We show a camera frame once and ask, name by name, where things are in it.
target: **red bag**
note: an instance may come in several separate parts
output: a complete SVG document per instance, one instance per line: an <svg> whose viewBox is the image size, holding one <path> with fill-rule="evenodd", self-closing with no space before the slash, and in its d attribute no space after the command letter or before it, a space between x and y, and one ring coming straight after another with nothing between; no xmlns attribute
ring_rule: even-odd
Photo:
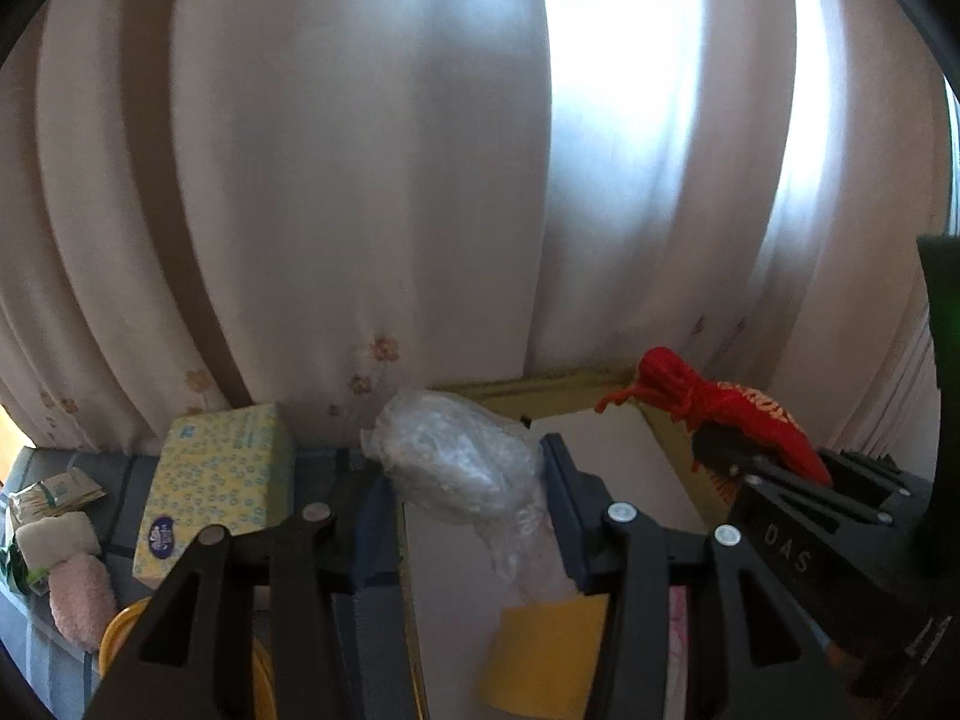
<svg viewBox="0 0 960 720"><path fill-rule="evenodd" d="M675 422L683 420L690 432L704 422L731 425L774 450L795 474L825 487L833 484L827 466L794 418L758 389L707 381L663 346L643 355L638 369L637 382L601 400L596 405L597 413L603 413L611 403L622 406L629 398L636 398L669 412Z"/></svg>

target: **yellow tissue box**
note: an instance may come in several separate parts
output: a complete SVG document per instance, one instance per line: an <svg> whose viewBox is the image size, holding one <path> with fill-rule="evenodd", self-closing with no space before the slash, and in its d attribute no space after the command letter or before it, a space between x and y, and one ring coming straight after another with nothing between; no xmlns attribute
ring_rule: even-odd
<svg viewBox="0 0 960 720"><path fill-rule="evenodd" d="M293 509L296 450L277 404L175 419L140 522L134 579L156 589L206 525L234 536Z"/></svg>

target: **screw head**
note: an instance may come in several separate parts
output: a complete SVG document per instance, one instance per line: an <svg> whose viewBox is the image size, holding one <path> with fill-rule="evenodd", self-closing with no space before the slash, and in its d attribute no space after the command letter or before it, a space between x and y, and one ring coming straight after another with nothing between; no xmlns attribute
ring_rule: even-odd
<svg viewBox="0 0 960 720"><path fill-rule="evenodd" d="M327 504L322 501L314 501L304 506L301 517L307 522L323 522L330 517L330 514L330 507Z"/></svg>
<svg viewBox="0 0 960 720"><path fill-rule="evenodd" d="M224 536L227 536L227 529L223 525L208 525L200 531L200 536L197 536L197 539L203 546L212 547L214 544L223 541Z"/></svg>
<svg viewBox="0 0 960 720"><path fill-rule="evenodd" d="M713 537L725 547L736 547L742 538L740 531L733 525L721 525L713 531Z"/></svg>
<svg viewBox="0 0 960 720"><path fill-rule="evenodd" d="M633 522L637 519L637 507L629 503L611 503L607 507L607 517L614 522Z"/></svg>

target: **curtain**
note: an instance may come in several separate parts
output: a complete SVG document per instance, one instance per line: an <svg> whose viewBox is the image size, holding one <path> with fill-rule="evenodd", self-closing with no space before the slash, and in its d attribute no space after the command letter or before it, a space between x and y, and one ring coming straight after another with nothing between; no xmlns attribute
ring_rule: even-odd
<svg viewBox="0 0 960 720"><path fill-rule="evenodd" d="M946 233L956 236L960 234L960 103L949 84L947 108L952 140L952 189ZM923 283L911 299L923 307L928 304ZM881 370L875 377L875 382L884 387L880 396L868 394L861 404L861 410L867 410L869 415L861 421L859 434L851 440L871 453L892 453L902 469L933 479L940 438L940 391L928 311L923 311L923 321L915 326L899 359L888 355L885 368L890 367L891 362L896 368L890 375L885 375L887 370Z"/></svg>
<svg viewBox="0 0 960 720"><path fill-rule="evenodd" d="M51 0L0 95L40 446L265 401L339 445L655 344L868 443L917 365L949 128L893 0Z"/></svg>

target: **plastic bag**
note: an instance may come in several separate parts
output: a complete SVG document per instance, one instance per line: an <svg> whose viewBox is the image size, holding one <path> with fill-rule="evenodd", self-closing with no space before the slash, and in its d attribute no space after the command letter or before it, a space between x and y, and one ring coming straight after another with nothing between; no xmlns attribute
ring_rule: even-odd
<svg viewBox="0 0 960 720"><path fill-rule="evenodd" d="M523 425L456 395L405 389L361 442L402 500L452 525L472 525L493 569L521 595L538 595L536 565L553 535L544 461Z"/></svg>

